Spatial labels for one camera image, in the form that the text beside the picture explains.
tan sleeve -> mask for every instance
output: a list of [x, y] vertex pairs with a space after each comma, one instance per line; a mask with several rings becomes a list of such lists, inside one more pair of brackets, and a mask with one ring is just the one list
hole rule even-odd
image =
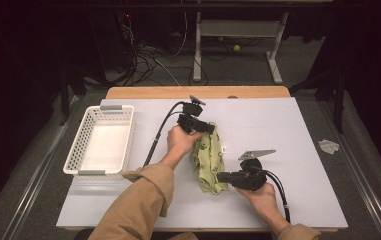
[[172, 202], [174, 173], [153, 164], [127, 172], [134, 183], [112, 203], [89, 239], [150, 239], [159, 215]]
[[285, 228], [278, 236], [278, 240], [316, 240], [320, 234], [313, 228], [296, 224]]

